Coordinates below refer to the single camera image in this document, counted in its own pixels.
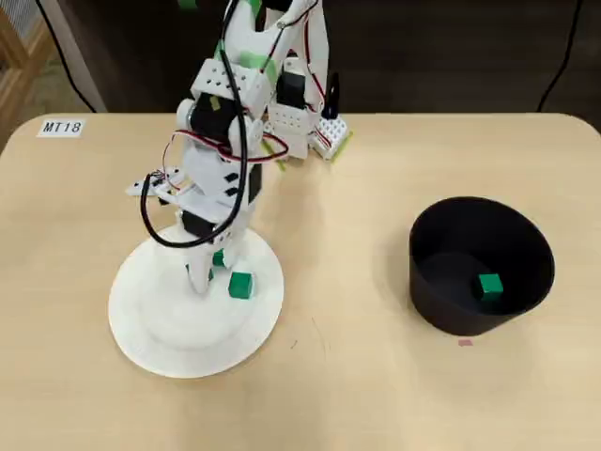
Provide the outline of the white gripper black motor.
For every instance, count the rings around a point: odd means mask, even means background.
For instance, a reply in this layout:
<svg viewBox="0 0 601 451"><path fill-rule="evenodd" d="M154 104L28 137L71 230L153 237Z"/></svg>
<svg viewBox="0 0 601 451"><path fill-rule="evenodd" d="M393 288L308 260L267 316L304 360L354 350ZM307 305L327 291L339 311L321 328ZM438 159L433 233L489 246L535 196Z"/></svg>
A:
<svg viewBox="0 0 601 451"><path fill-rule="evenodd" d="M239 163L228 163L214 150L189 144L183 153L184 173L193 186L177 202L179 223L192 237L202 238L222 223L234 208L239 191ZM262 166L249 164L242 203L233 224L214 245L223 251L223 264L233 268L242 253L244 234L262 191ZM211 280L214 251L209 246L186 250L186 265L194 290L204 295Z"/></svg>

